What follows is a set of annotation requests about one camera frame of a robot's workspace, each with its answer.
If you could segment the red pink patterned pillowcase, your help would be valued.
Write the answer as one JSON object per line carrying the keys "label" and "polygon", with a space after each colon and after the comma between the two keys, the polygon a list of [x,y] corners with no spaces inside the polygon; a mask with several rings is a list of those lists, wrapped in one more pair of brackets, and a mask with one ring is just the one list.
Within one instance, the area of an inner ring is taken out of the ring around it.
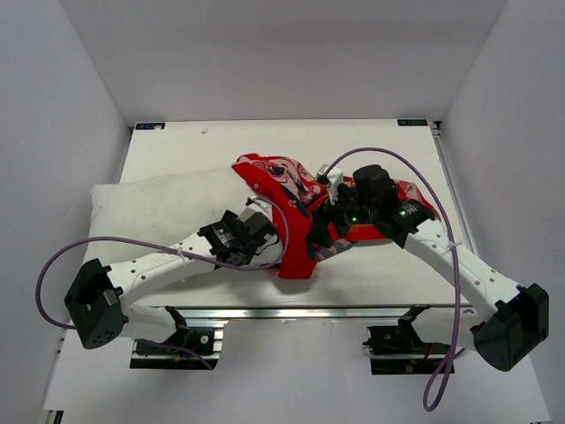
{"label": "red pink patterned pillowcase", "polygon": [[[278,275],[285,279],[307,279],[324,253],[336,254],[342,247],[360,241],[337,240],[330,248],[306,241],[312,223],[312,212],[330,208],[328,192],[299,161],[286,156],[241,155],[232,165],[252,191],[275,206],[270,218],[285,250],[277,263]],[[343,177],[344,184],[353,186],[353,174]],[[409,233],[426,220],[437,218],[433,206],[422,196],[416,185],[392,179],[398,189],[400,205],[388,217],[391,231],[387,239],[403,243]]]}

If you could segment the white pillow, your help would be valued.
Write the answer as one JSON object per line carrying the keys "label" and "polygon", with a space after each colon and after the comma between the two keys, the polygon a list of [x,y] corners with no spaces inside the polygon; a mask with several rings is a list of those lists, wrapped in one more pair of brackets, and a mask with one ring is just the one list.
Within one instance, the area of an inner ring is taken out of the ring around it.
{"label": "white pillow", "polygon": [[[89,234],[170,246],[200,227],[218,221],[225,210],[241,213],[252,189],[231,169],[164,175],[92,189]],[[268,303],[273,280],[265,271],[231,269],[193,276],[141,300],[148,306],[258,307]]]}

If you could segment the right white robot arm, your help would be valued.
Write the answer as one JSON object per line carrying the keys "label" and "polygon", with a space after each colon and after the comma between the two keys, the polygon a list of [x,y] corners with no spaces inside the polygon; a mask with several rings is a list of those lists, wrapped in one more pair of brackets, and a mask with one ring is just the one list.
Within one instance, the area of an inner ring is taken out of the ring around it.
{"label": "right white robot arm", "polygon": [[361,225],[418,257],[458,287],[474,308],[474,316],[458,322],[459,346],[507,372],[547,338],[548,293],[538,284],[519,284],[457,246],[448,237],[446,220],[438,220],[421,201],[402,199],[378,164],[356,170],[353,185],[329,165],[319,169],[316,179],[328,189],[328,199],[312,212],[307,241],[330,247],[334,239]]}

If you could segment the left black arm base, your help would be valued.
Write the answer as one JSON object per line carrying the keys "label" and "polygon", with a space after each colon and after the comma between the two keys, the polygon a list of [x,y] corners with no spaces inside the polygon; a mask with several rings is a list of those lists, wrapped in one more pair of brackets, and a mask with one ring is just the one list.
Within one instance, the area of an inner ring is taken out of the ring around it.
{"label": "left black arm base", "polygon": [[136,340],[130,369],[204,370],[215,369],[222,351],[223,325],[196,325],[176,342],[157,344]]}

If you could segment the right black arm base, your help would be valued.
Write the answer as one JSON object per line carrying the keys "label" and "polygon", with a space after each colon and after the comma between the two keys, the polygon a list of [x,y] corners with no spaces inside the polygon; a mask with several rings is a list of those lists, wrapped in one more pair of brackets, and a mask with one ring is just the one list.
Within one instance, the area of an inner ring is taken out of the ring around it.
{"label": "right black arm base", "polygon": [[412,306],[393,325],[367,328],[363,343],[369,354],[372,375],[431,375],[446,357],[450,346],[424,342],[411,327],[429,305]]}

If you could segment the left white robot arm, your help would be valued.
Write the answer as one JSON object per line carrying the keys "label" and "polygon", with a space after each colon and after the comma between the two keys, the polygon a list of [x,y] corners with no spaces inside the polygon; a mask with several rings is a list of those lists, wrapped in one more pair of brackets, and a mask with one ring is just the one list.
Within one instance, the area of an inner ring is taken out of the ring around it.
{"label": "left white robot arm", "polygon": [[82,346],[93,350],[118,337],[145,339],[166,352],[187,345],[189,327],[171,306],[139,303],[153,292],[219,268],[245,269],[277,263],[281,237],[269,217],[247,208],[238,216],[227,211],[216,223],[200,228],[173,246],[130,261],[83,264],[64,303]]}

